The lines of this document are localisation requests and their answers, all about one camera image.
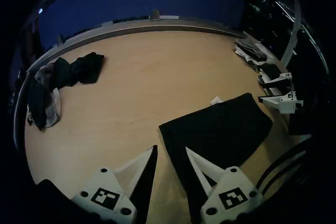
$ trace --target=blue wall panel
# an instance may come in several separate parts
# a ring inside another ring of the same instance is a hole
[[[73,36],[103,22],[150,15],[175,15],[217,21],[238,26],[244,9],[243,0],[57,0],[40,16],[42,45],[49,48],[58,35]]]

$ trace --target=clothing pile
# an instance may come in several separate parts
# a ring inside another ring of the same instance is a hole
[[[274,58],[262,44],[254,44],[248,38],[236,39],[235,53],[244,58],[247,64],[256,69],[265,63],[274,64]]]
[[[92,52],[69,64],[59,58],[55,63],[41,67],[29,84],[27,121],[42,130],[51,127],[60,119],[59,89],[71,87],[77,82],[92,84],[97,82],[104,55]]]

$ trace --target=table surface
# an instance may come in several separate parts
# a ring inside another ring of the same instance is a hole
[[[73,62],[95,51],[106,59],[97,83],[60,90],[62,112],[56,125],[40,132],[26,124],[26,153],[35,182],[50,179],[72,198],[100,167],[117,168],[158,145],[147,223],[189,223],[187,198],[158,126],[208,107],[216,96],[225,101],[250,92],[274,122],[269,136],[241,166],[256,184],[294,140],[278,114],[257,101],[265,95],[258,74],[233,48],[231,37],[166,31],[113,37],[62,55]]]

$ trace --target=fabric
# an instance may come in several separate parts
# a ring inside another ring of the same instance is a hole
[[[267,55],[263,53],[254,43],[252,43],[248,38],[246,39],[236,39],[234,43],[248,56],[253,58],[255,61],[267,61]]]
[[[258,71],[262,70],[271,80],[274,80],[279,77],[281,71],[276,65],[264,64],[258,66]]]
[[[104,55],[94,52],[76,59],[69,64],[65,59],[59,58],[54,65],[53,88],[71,87],[77,82],[83,84],[96,83],[102,68]]]
[[[61,110],[58,89],[71,87],[78,81],[83,84],[97,82],[103,59],[103,55],[90,53],[72,64],[59,58],[55,63],[41,67],[29,86],[28,123],[34,122],[40,130],[56,124]]]
[[[200,223],[207,196],[185,147],[225,169],[242,165],[267,137],[272,121],[250,93],[159,126],[166,150],[188,197],[192,223]]]
[[[27,120],[30,125],[33,121],[39,130],[44,128],[47,120],[45,108],[50,100],[49,91],[35,79],[32,79],[28,90],[28,107],[31,116],[28,115]]]

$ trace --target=white label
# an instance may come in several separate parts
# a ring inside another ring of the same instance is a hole
[[[215,104],[217,104],[217,103],[222,103],[223,101],[218,97],[218,96],[216,96],[216,98],[214,98],[211,102],[210,102],[210,104],[211,105],[215,105]]]

